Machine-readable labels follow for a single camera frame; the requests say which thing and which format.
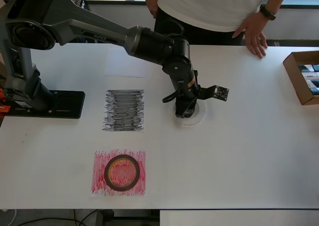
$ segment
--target box of markers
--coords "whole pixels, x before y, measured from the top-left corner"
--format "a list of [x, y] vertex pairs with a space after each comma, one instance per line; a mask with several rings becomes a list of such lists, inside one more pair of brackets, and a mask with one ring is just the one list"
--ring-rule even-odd
[[319, 104], [319, 51], [292, 52], [283, 63], [300, 103]]

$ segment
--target cable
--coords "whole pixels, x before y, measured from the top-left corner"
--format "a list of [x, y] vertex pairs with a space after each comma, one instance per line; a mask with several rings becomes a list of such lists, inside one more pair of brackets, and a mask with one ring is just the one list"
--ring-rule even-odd
[[22, 226], [22, 225], [26, 225], [26, 224], [30, 224], [30, 223], [33, 223], [33, 222], [37, 222], [37, 221], [42, 221], [42, 220], [63, 220], [63, 221], [75, 221], [75, 222], [78, 222], [80, 224], [82, 224], [83, 226], [87, 226], [86, 224], [78, 221], [78, 220], [74, 220], [74, 219], [63, 219], [63, 218], [42, 218], [42, 219], [37, 219], [37, 220], [31, 220], [31, 221], [28, 221], [28, 222], [24, 222], [24, 223], [21, 223], [17, 226]]
[[78, 226], [78, 225], [76, 224], [75, 210], [73, 210], [73, 215], [74, 215], [74, 223], [75, 223], [75, 226]]
[[8, 224], [8, 226], [10, 226], [13, 223], [13, 221], [15, 220], [15, 216], [16, 216], [16, 210], [14, 210], [14, 216], [13, 216], [11, 222]]
[[90, 216], [91, 214], [95, 213], [97, 210], [93, 210], [92, 212], [90, 212], [88, 215], [86, 215], [80, 222], [79, 226], [84, 225], [84, 223], [82, 223], [88, 216]]

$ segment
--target black circle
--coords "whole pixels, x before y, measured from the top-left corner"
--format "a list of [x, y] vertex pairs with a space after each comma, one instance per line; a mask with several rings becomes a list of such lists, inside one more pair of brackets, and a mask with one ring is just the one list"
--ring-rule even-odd
[[[113, 182], [111, 181], [110, 179], [110, 176], [109, 176], [109, 169], [110, 167], [112, 166], [112, 164], [117, 161], [118, 159], [124, 159], [124, 160], [129, 160], [132, 162], [132, 164], [134, 165], [135, 167], [135, 177], [134, 179], [132, 180], [132, 182], [125, 186], [125, 187], [119, 187], [119, 186], [116, 186], [113, 184]], [[104, 170], [104, 179], [105, 179], [105, 182], [106, 184], [112, 189], [112, 190], [115, 190], [115, 191], [119, 191], [119, 192], [123, 192], [123, 191], [127, 191], [127, 190], [130, 190], [131, 188], [133, 188], [136, 183], [139, 181], [139, 178], [140, 178], [140, 167], [139, 167], [139, 164], [138, 162], [136, 161], [136, 159], [134, 159], [132, 156], [129, 156], [129, 155], [118, 155], [118, 156], [115, 156], [114, 158], [112, 158], [106, 165], [105, 167], [105, 170]]]
[[48, 50], [55, 44], [55, 39], [44, 28], [31, 23], [20, 23], [12, 30], [15, 42], [27, 48]]

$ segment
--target black robotic arm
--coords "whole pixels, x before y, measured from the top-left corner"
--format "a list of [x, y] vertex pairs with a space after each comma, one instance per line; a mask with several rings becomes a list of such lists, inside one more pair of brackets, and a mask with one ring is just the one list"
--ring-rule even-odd
[[12, 0], [0, 9], [0, 50], [8, 71], [7, 97], [35, 111], [50, 111], [54, 93], [40, 81], [29, 48], [47, 50], [78, 36], [123, 46], [129, 55], [162, 65], [175, 92], [176, 116], [190, 117], [197, 99], [226, 101], [228, 89], [200, 88], [193, 70], [188, 41], [181, 35], [161, 35], [148, 28], [130, 29], [76, 6], [71, 0]]

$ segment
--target cardboard box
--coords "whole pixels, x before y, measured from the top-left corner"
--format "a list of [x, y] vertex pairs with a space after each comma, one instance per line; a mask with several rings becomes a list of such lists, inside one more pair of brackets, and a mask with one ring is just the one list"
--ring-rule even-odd
[[292, 52], [284, 66], [302, 105], [319, 104], [319, 95], [313, 95], [298, 65], [319, 64], [319, 51]]

